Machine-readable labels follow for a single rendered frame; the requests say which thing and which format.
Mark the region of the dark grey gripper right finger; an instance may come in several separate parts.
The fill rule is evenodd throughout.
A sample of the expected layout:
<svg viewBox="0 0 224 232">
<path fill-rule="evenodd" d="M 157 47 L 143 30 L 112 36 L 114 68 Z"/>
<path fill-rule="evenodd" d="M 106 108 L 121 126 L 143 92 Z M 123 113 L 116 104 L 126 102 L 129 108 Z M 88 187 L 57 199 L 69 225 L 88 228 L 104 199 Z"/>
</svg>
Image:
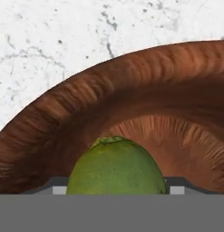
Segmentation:
<svg viewBox="0 0 224 232">
<path fill-rule="evenodd" d="M 171 195 L 212 194 L 212 191 L 195 187 L 182 177 L 167 177 L 164 180 Z"/>
</svg>

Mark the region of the green lime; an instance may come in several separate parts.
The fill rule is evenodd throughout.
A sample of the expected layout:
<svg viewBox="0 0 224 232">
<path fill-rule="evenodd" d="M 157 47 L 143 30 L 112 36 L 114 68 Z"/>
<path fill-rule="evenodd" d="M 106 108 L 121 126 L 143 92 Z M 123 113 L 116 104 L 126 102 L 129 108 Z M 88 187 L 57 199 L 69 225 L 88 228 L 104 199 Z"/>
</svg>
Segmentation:
<svg viewBox="0 0 224 232">
<path fill-rule="evenodd" d="M 141 145 L 114 136 L 98 139 L 75 163 L 66 194 L 166 194 L 157 163 Z"/>
</svg>

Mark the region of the brown wooden bowl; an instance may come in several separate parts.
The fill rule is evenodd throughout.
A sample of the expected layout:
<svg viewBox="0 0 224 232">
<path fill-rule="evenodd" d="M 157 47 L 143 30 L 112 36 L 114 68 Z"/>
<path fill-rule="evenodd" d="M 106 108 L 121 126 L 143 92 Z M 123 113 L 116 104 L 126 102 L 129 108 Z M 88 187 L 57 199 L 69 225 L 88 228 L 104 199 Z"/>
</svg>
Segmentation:
<svg viewBox="0 0 224 232">
<path fill-rule="evenodd" d="M 0 194 L 69 176 L 112 135 L 141 144 L 164 176 L 224 194 L 224 40 L 127 53 L 43 93 L 0 131 Z"/>
</svg>

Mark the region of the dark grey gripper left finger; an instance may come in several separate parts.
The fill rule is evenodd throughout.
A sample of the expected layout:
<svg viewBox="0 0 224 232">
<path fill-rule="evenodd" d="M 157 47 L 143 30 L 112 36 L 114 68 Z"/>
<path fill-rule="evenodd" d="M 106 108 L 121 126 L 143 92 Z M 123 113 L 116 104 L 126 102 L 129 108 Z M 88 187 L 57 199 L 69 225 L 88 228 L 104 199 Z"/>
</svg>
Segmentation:
<svg viewBox="0 0 224 232">
<path fill-rule="evenodd" d="M 24 194 L 65 195 L 67 184 L 68 177 L 53 177 L 41 187 L 28 190 Z"/>
</svg>

